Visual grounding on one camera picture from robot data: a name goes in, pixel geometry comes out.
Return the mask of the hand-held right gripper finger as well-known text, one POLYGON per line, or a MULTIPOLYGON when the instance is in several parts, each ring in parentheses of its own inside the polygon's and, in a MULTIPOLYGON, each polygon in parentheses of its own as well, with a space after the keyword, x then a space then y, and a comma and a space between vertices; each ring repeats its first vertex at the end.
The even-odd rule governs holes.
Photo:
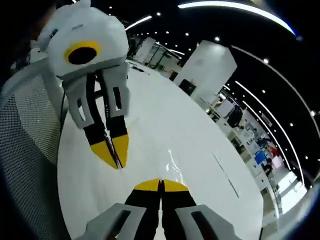
POLYGON ((153 240, 159 225, 161 180, 136 185, 125 203, 115 203, 90 220, 83 240, 153 240))
POLYGON ((95 71, 64 84, 68 110, 75 125, 83 130, 92 152, 112 168, 118 170, 107 146, 110 136, 106 127, 105 104, 100 80, 102 71, 95 71))
POLYGON ((102 70, 100 80, 105 126, 109 132, 106 142, 117 168, 126 166, 129 148, 129 134, 125 123, 130 102, 128 72, 129 65, 124 62, 102 70))
POLYGON ((232 223, 205 204, 196 204, 189 189, 162 180, 162 227, 167 240, 238 240, 232 223))

